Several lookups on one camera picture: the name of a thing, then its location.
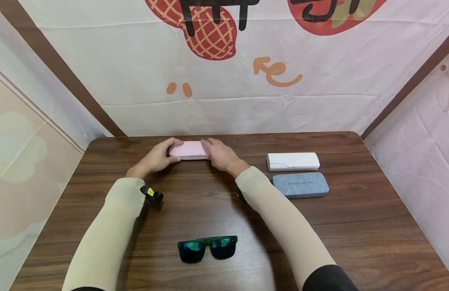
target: wooden table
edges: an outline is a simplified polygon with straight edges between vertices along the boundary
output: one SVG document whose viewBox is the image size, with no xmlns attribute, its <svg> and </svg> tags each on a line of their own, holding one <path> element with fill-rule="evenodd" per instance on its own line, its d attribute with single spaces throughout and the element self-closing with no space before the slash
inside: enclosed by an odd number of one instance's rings
<svg viewBox="0 0 449 291">
<path fill-rule="evenodd" d="M 199 136 L 179 137 L 199 140 Z M 268 177 L 271 152 L 318 153 L 330 192 L 291 200 L 360 290 L 449 290 L 449 272 L 360 137 L 352 132 L 221 135 Z M 51 214 L 12 290 L 60 290 L 78 243 L 117 178 L 165 137 L 93 141 Z M 207 160 L 183 161 L 147 178 L 164 193 L 138 219 L 120 290 L 297 290 L 288 260 L 230 175 Z M 197 264 L 177 242 L 237 235 L 234 257 Z"/>
</svg>

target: person's left hand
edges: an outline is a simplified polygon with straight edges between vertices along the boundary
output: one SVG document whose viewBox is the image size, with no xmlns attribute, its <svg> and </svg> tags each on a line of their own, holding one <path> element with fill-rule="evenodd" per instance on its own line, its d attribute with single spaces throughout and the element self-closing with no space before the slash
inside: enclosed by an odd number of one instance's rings
<svg viewBox="0 0 449 291">
<path fill-rule="evenodd" d="M 177 138 L 169 138 L 152 148 L 140 162 L 127 171 L 126 177 L 145 178 L 146 175 L 158 172 L 166 168 L 173 162 L 179 162 L 181 159 L 176 156 L 166 157 L 167 149 L 174 145 L 182 145 L 184 142 Z"/>
</svg>

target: green mirrored lens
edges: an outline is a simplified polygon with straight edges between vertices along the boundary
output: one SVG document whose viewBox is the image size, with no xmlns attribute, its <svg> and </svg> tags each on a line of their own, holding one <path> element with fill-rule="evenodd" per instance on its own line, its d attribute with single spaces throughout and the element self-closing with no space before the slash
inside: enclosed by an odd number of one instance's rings
<svg viewBox="0 0 449 291">
<path fill-rule="evenodd" d="M 203 242 L 184 242 L 181 244 L 179 254 L 184 263 L 196 263 L 202 260 L 205 253 L 205 244 Z"/>
<path fill-rule="evenodd" d="M 236 242 L 233 238 L 217 239 L 211 243 L 210 251 L 217 259 L 227 259 L 236 252 Z"/>
</svg>

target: orange arrow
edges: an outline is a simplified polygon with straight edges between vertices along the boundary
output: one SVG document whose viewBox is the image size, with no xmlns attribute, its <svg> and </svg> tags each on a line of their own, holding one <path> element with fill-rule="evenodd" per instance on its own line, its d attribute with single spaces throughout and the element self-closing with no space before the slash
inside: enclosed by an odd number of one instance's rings
<svg viewBox="0 0 449 291">
<path fill-rule="evenodd" d="M 281 75 L 285 73 L 286 71 L 286 65 L 283 62 L 276 62 L 270 67 L 267 67 L 265 63 L 268 63 L 271 61 L 270 57 L 259 57 L 254 59 L 254 74 L 257 75 L 261 71 L 264 71 L 266 73 L 266 80 L 268 83 L 270 83 L 273 86 L 276 87 L 289 87 L 292 85 L 297 84 L 302 80 L 302 75 L 298 74 L 297 77 L 295 77 L 294 80 L 289 82 L 279 82 L 273 79 L 273 75 Z"/>
</svg>

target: sunglasses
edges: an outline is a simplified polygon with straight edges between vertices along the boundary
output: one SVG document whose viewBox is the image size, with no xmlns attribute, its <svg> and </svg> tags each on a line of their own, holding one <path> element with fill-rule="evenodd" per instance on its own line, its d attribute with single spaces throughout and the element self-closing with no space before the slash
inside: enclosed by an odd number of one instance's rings
<svg viewBox="0 0 449 291">
<path fill-rule="evenodd" d="M 215 236 L 178 242 L 177 248 L 184 263 L 197 263 L 202 260 L 207 245 L 210 246 L 213 257 L 224 260 L 234 255 L 236 243 L 237 236 Z"/>
</svg>

